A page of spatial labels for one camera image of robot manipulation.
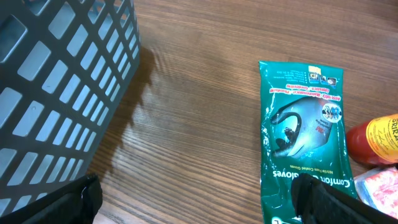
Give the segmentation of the green 3M gloves packet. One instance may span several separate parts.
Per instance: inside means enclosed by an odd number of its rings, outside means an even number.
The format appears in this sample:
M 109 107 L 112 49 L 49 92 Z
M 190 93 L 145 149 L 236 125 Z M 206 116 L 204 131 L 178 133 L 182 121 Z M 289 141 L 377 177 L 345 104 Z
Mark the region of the green 3M gloves packet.
M 260 61 L 264 223 L 300 223 L 292 181 L 308 173 L 358 198 L 346 148 L 343 69 Z

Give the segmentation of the yellow red sauce bottle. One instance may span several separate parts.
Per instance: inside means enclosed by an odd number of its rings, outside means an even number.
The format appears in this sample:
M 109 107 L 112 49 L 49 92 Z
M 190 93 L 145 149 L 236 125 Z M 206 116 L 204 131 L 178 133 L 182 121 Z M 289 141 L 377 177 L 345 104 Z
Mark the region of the yellow red sauce bottle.
M 372 119 L 346 133 L 349 156 L 358 163 L 397 163 L 397 114 Z

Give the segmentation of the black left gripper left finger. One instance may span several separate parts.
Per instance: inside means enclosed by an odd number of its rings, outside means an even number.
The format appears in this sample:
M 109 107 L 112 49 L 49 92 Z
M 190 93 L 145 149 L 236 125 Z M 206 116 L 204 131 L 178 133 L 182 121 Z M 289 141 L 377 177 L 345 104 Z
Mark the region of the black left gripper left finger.
M 88 174 L 9 213 L 1 223 L 93 223 L 103 204 L 103 190 L 96 174 Z

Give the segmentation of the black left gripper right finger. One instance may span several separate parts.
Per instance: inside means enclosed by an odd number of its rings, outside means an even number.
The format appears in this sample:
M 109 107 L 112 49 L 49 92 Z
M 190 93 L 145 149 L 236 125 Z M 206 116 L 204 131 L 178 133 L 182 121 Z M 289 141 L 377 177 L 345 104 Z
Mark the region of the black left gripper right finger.
M 397 224 L 396 218 L 306 173 L 292 181 L 291 195 L 295 214 L 305 224 Z

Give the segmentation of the small red tissue box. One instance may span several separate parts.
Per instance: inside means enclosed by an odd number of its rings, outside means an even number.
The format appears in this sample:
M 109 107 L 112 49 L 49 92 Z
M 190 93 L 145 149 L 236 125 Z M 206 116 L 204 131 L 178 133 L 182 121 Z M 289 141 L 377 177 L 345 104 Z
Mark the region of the small red tissue box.
M 354 178 L 359 198 L 382 213 L 397 218 L 397 167 L 378 167 Z

